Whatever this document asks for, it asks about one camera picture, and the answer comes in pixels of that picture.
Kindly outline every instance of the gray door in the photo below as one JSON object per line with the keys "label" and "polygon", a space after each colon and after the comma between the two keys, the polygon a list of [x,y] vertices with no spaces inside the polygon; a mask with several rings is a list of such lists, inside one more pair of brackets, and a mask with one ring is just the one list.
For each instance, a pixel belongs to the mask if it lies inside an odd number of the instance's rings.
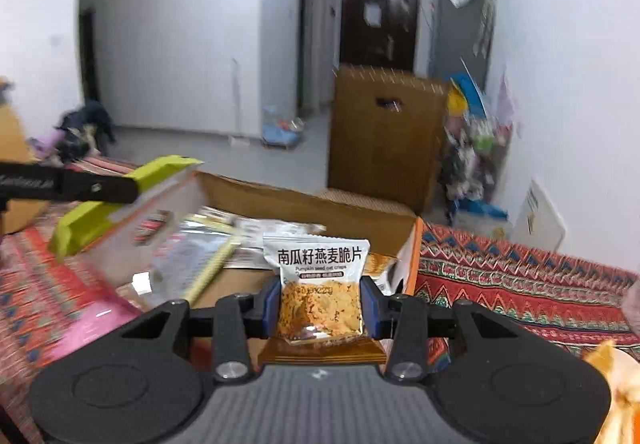
{"label": "gray door", "polygon": [[438,0],[431,52],[430,76],[446,80],[451,75],[464,72],[460,58],[476,84],[484,91],[488,57],[474,53],[482,23],[484,0],[472,0],[457,9],[450,0]]}

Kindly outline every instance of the black circular joint cover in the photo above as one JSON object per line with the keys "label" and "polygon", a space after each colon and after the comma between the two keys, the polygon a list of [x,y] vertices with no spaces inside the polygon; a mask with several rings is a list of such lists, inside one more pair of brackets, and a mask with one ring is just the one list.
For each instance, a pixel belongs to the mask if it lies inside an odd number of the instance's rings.
{"label": "black circular joint cover", "polygon": [[446,418],[495,444],[592,442],[609,411],[609,386],[590,364],[538,345],[460,356],[436,378]]}
{"label": "black circular joint cover", "polygon": [[30,391],[40,429],[74,444],[142,444],[176,431],[200,404],[202,383],[189,363],[150,343],[89,345],[46,367]]}

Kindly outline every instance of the patterned tablecloth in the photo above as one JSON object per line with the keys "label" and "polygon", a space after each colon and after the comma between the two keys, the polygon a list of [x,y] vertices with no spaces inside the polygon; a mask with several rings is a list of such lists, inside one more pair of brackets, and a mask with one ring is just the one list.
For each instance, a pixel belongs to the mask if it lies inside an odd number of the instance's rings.
{"label": "patterned tablecloth", "polygon": [[[132,165],[90,158],[72,167],[104,175],[129,173]],[[49,363],[48,350],[89,303],[110,293],[82,257],[56,262],[47,243],[58,220],[75,204],[51,204],[0,245],[0,402],[32,443],[42,442],[26,402],[31,380]]]}
{"label": "patterned tablecloth", "polygon": [[[611,339],[640,360],[640,338],[620,310],[637,278],[555,252],[427,224],[415,295],[446,307],[470,299],[578,356]],[[433,366],[446,366],[446,341],[430,346]]]}

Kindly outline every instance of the dark wooden door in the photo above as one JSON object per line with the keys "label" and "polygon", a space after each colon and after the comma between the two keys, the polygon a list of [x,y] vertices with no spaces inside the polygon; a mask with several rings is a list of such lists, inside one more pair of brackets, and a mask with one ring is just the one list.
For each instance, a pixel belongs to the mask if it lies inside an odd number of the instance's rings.
{"label": "dark wooden door", "polygon": [[98,75],[95,68],[94,15],[93,10],[80,14],[80,72],[84,99],[100,101]]}
{"label": "dark wooden door", "polygon": [[340,62],[414,71],[420,0],[342,0]]}

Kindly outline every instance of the gray floor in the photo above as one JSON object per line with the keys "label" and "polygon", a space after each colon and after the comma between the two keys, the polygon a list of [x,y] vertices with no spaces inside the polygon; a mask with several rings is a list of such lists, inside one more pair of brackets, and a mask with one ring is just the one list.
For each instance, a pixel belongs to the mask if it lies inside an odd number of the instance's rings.
{"label": "gray floor", "polygon": [[326,187],[329,115],[306,123],[305,140],[295,149],[267,149],[259,143],[231,145],[217,135],[137,128],[116,128],[118,144],[110,156],[143,164],[163,155],[204,162],[204,171],[304,193]]}

